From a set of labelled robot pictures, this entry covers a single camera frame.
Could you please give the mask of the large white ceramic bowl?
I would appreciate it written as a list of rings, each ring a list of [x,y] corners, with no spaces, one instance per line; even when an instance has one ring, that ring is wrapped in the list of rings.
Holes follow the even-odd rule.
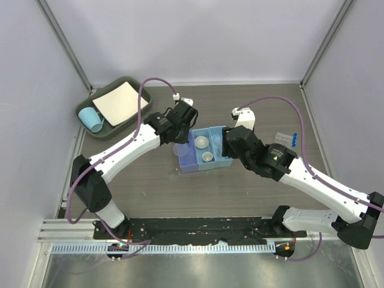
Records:
[[[194,139],[195,147],[198,149],[205,149],[209,146],[209,140],[205,136],[197,136]]]

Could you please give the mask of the small white ceramic bowl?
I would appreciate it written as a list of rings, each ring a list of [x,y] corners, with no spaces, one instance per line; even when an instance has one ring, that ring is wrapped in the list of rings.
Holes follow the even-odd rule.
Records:
[[[211,153],[211,152],[209,152],[209,151],[207,151],[207,152],[204,152],[203,154],[202,154],[202,160],[204,161],[204,162],[210,162],[210,161],[212,161],[214,159],[214,156],[213,156],[213,154]]]

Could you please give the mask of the blue tiered organizer box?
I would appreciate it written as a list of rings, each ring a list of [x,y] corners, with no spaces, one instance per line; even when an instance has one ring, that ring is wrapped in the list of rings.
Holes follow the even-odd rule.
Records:
[[[191,173],[231,166],[233,159],[222,156],[223,128],[215,126],[191,130],[188,143],[174,144],[182,173]]]

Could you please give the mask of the clear test tube rack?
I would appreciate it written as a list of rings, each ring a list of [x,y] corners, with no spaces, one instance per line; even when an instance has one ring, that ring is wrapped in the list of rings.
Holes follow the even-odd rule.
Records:
[[[277,133],[274,138],[275,143],[279,143],[286,147],[291,147],[293,142],[293,136],[284,133]]]

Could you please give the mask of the clear glass watch dish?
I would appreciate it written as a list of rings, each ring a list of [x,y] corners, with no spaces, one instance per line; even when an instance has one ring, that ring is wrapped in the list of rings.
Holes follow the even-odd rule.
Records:
[[[180,171],[177,168],[170,169],[167,173],[167,178],[171,181],[176,181],[180,176]]]

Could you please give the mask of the small clear glass bottle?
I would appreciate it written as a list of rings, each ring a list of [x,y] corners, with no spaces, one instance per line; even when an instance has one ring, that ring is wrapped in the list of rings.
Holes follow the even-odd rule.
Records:
[[[216,150],[217,157],[222,158],[223,157],[223,147],[221,145],[218,145],[215,147],[215,150]]]

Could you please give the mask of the clear glass beaker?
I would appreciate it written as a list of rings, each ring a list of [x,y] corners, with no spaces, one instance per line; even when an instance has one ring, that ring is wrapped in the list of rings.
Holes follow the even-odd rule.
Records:
[[[223,146],[223,135],[221,133],[214,133],[212,135],[212,143],[215,147]]]

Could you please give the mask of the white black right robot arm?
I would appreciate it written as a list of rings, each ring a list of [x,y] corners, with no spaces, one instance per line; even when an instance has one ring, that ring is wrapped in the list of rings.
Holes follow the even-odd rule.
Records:
[[[289,148],[269,145],[244,126],[223,128],[223,155],[238,159],[255,174],[294,187],[327,206],[304,210],[281,205],[272,216],[273,234],[310,230],[337,236],[345,244],[366,250],[374,237],[383,195],[351,189],[309,166]]]

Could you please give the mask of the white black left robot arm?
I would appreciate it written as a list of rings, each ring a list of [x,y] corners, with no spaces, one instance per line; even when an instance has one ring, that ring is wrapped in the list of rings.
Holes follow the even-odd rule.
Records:
[[[71,195],[76,195],[87,211],[100,218],[101,226],[114,239],[122,239],[130,228],[129,218],[118,208],[108,188],[109,182],[125,167],[145,153],[163,144],[188,142],[190,128],[198,111],[189,98],[178,100],[164,113],[155,112],[126,138],[109,149],[73,161]]]

